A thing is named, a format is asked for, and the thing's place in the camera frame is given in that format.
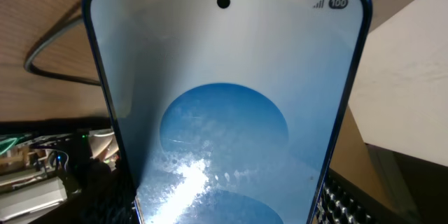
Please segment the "blue Samsung smartphone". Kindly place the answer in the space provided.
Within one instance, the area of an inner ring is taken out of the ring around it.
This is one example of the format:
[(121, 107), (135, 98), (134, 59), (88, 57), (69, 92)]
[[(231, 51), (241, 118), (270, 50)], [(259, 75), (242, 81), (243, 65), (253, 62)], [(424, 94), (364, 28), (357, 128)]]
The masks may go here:
[(310, 223), (372, 0), (83, 0), (142, 223)]

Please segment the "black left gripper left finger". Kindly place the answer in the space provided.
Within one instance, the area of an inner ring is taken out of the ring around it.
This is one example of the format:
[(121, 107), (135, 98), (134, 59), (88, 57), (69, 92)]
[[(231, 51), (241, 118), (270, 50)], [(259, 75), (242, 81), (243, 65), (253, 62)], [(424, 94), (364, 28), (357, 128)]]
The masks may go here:
[(126, 169), (111, 169), (104, 162), (90, 165), (80, 195), (66, 203), (62, 217), (68, 223), (132, 224), (135, 189)]

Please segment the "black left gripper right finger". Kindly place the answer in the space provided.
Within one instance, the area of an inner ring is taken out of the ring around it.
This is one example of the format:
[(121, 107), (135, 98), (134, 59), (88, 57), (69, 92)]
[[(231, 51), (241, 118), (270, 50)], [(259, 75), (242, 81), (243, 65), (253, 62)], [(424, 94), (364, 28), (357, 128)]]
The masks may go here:
[(380, 204), (336, 171), (329, 169), (323, 182), (312, 223), (380, 224)]

